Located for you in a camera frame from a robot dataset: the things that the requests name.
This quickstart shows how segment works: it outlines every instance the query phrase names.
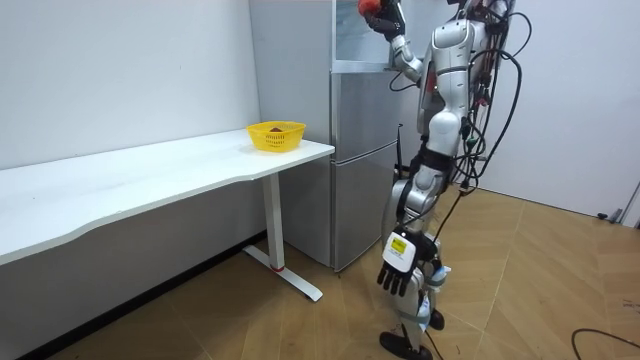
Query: wooden floor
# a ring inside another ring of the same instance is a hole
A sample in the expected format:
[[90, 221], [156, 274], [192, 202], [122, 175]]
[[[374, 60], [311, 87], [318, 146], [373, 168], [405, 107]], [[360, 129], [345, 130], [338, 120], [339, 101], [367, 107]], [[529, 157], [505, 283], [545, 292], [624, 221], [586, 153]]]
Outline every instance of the wooden floor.
[[[447, 325], [430, 334], [445, 359], [574, 359], [580, 327], [640, 342], [640, 231], [477, 191], [441, 239], [453, 268], [438, 298]], [[318, 303], [239, 254], [53, 359], [395, 359], [377, 340], [398, 323], [375, 283], [378, 247], [340, 276], [295, 249], [286, 258], [324, 292]], [[640, 359], [599, 335], [579, 335], [578, 347], [583, 359]]]

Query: baseboard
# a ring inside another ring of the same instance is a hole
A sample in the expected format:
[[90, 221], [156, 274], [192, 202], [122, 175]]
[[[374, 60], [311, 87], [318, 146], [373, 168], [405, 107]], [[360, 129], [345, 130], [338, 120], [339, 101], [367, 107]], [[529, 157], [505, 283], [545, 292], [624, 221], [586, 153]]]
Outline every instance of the baseboard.
[[36, 348], [35, 350], [30, 351], [29, 353], [19, 357], [17, 360], [31, 360], [31, 359], [46, 359], [50, 356], [53, 356], [55, 353], [60, 350], [72, 345], [73, 343], [93, 334], [94, 332], [100, 330], [101, 328], [111, 324], [112, 322], [118, 320], [119, 318], [127, 315], [128, 313], [136, 310], [142, 305], [157, 299], [161, 295], [175, 289], [176, 287], [184, 284], [185, 282], [193, 279], [194, 277], [202, 274], [203, 272], [211, 269], [217, 264], [227, 260], [233, 255], [242, 251], [248, 245], [255, 245], [258, 241], [265, 239], [267, 237], [267, 230], [261, 231], [258, 234], [244, 240], [243, 242], [215, 255], [212, 258], [209, 258], [200, 264], [192, 267], [191, 269], [178, 274], [171, 279], [163, 282], [160, 285], [157, 285], [142, 294], [134, 297], [133, 299], [122, 303], [115, 308], [105, 312], [98, 317], [89, 320], [88, 322], [78, 326], [77, 328], [61, 335], [48, 343]]

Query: desk leg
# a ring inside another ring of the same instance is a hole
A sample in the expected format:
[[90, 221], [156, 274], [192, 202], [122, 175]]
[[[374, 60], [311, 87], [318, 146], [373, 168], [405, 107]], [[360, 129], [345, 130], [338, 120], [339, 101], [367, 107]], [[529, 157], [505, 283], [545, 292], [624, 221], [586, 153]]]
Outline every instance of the desk leg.
[[264, 207], [267, 215], [267, 235], [269, 256], [255, 246], [247, 246], [244, 251], [256, 260], [270, 267], [276, 274], [302, 291], [308, 298], [318, 301], [322, 292], [284, 266], [284, 241], [282, 239], [282, 213], [280, 211], [280, 184], [278, 174], [262, 178]]

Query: yellow basket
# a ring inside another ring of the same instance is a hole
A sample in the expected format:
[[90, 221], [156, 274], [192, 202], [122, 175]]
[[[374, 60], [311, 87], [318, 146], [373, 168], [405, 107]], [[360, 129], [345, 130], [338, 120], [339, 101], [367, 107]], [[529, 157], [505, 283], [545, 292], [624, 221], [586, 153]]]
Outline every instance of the yellow basket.
[[269, 121], [247, 126], [253, 145], [260, 150], [285, 152], [295, 149], [302, 135], [305, 124], [293, 121]]

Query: yellow label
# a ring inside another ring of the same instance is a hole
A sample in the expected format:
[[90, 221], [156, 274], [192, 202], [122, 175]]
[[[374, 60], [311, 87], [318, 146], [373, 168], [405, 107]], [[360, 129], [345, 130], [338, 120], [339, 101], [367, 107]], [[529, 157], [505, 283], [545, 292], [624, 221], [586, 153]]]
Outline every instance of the yellow label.
[[407, 248], [407, 244], [404, 241], [395, 238], [391, 242], [391, 247], [400, 254], [404, 254], [404, 249]]

